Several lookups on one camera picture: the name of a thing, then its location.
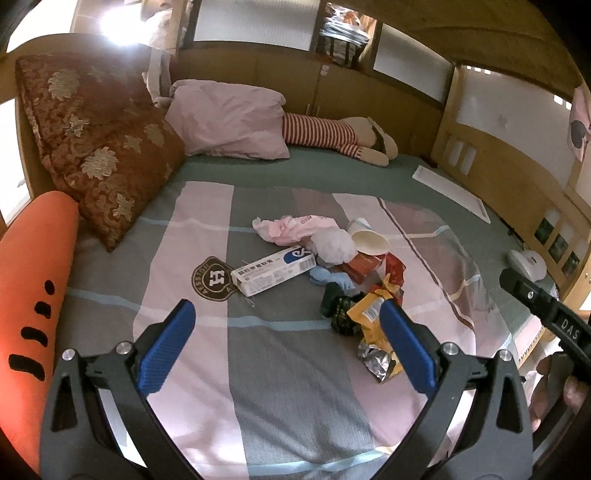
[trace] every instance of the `pillow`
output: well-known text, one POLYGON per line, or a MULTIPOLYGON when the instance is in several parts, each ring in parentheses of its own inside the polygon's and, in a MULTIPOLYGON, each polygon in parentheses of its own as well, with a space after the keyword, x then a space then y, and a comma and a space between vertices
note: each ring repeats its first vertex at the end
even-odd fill
POLYGON ((78 218, 68 195, 44 193, 0 240, 0 429, 36 472, 78 218))
POLYGON ((117 56, 31 55, 16 73, 43 166, 112 251, 184 161, 182 140, 117 56))
POLYGON ((281 135, 285 98, 262 87, 211 80, 179 80, 166 120, 185 153, 238 158, 289 158, 281 135))

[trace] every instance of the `plastic bag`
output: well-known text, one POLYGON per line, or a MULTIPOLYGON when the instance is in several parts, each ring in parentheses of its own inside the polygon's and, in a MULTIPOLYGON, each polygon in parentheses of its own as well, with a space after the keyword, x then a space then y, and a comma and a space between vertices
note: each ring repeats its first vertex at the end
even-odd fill
POLYGON ((347 263, 357 255, 353 239, 339 227, 318 230, 310 238, 308 249, 317 254, 325 265, 347 263))
POLYGON ((311 236, 321 229, 339 228, 334 219, 318 215, 306 215, 296 218, 287 215, 279 220, 261 220, 257 217, 252 221, 252 227, 265 242, 280 247, 296 244, 301 239, 311 236))

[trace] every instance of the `wooden bed frame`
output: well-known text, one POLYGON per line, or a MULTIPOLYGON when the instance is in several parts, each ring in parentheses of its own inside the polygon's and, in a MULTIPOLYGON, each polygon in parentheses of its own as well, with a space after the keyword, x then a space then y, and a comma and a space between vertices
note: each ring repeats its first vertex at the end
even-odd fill
POLYGON ((454 72, 431 156, 439 167, 480 197, 514 229, 530 249, 544 258, 548 272, 559 289, 560 298, 564 299, 587 262, 589 247, 576 270, 568 277, 562 272, 563 265, 578 240, 582 239, 589 245, 591 222, 570 200, 558 181, 532 158, 488 133, 456 122, 465 71, 465 67, 459 67, 454 72), (456 161, 455 155, 452 158, 452 152, 455 150, 457 153, 460 146, 456 161), (468 151, 473 154, 474 150, 476 154, 472 166, 465 175, 461 171, 462 164, 468 151), (560 219, 543 245, 534 234, 544 214, 551 208, 560 212, 560 219), (548 249, 565 222, 574 228, 575 235, 559 262, 555 262, 548 249))

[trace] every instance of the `red floral pillow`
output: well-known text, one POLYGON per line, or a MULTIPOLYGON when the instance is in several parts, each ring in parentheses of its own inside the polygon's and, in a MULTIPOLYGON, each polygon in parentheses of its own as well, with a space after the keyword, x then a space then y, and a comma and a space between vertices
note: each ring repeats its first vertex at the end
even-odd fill
POLYGON ((30 55, 16 67, 43 166, 113 250, 183 163, 182 140, 124 59, 30 55))

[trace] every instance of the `paper cup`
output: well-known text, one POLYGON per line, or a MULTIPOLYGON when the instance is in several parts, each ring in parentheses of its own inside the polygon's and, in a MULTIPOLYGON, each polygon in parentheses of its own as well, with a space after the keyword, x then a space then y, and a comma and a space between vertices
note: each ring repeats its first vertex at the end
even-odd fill
POLYGON ((351 221, 347 227, 347 233, 361 253, 383 255, 390 250, 390 242, 379 233, 374 232, 365 218, 359 217, 351 221))

